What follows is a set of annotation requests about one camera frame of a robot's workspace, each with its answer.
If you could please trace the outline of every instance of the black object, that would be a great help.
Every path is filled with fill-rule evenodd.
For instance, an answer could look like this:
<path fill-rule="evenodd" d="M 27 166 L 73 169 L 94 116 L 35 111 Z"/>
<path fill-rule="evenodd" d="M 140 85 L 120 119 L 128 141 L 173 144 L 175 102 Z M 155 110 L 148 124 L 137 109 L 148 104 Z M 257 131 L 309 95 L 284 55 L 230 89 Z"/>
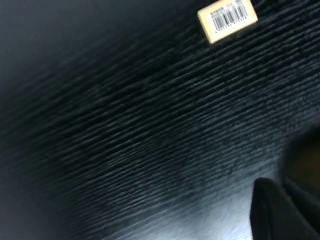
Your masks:
<path fill-rule="evenodd" d="M 291 189 L 292 193 L 301 202 L 310 200 L 310 196 L 301 195 L 297 189 Z M 320 217 L 316 210 L 311 215 Z M 254 183 L 250 222 L 254 240 L 320 240 L 286 191 L 269 178 L 259 178 Z"/>
<path fill-rule="evenodd" d="M 320 120 L 320 2 L 252 0 L 209 46 L 212 2 L 0 1 L 0 239 L 251 236 L 254 180 Z"/>

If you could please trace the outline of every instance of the barcode sticker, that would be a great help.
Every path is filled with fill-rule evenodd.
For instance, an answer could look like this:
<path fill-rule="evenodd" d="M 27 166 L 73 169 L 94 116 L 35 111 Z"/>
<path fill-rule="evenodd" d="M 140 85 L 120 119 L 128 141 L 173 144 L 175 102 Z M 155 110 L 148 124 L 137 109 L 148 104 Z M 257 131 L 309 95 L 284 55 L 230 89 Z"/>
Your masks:
<path fill-rule="evenodd" d="M 211 44 L 258 21 L 250 0 L 220 0 L 198 11 L 198 17 Z"/>

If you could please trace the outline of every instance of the textured grain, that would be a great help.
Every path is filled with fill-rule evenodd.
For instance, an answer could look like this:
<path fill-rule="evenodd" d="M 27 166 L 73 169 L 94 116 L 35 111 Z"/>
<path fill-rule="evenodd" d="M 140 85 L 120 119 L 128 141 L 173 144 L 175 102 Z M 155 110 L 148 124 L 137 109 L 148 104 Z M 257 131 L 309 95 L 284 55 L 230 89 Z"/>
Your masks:
<path fill-rule="evenodd" d="M 320 2 L 252 3 L 259 22 L 212 47 L 209 2 L 179 1 L 29 69 L 2 89 L 0 168 L 68 239 L 248 239 L 253 180 L 320 119 Z"/>

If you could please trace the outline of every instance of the barcode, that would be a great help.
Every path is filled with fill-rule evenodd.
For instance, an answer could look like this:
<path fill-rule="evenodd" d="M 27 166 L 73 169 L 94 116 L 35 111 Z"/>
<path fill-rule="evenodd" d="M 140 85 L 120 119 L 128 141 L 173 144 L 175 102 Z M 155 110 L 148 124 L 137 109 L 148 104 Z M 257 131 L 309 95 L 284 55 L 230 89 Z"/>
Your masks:
<path fill-rule="evenodd" d="M 248 13 L 242 2 L 237 0 L 210 12 L 216 31 L 222 31 L 247 18 Z"/>

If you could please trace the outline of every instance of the black textured surface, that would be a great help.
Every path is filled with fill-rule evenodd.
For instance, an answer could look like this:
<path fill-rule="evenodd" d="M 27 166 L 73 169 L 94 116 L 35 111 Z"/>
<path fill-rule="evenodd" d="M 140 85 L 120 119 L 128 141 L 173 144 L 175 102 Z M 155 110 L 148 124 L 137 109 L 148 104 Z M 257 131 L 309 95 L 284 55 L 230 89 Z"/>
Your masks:
<path fill-rule="evenodd" d="M 210 47 L 208 4 L 139 1 L 31 58 L 8 37 L 6 239 L 250 239 L 254 179 L 277 175 L 287 141 L 319 123 L 320 2 L 253 1 L 258 24 Z"/>

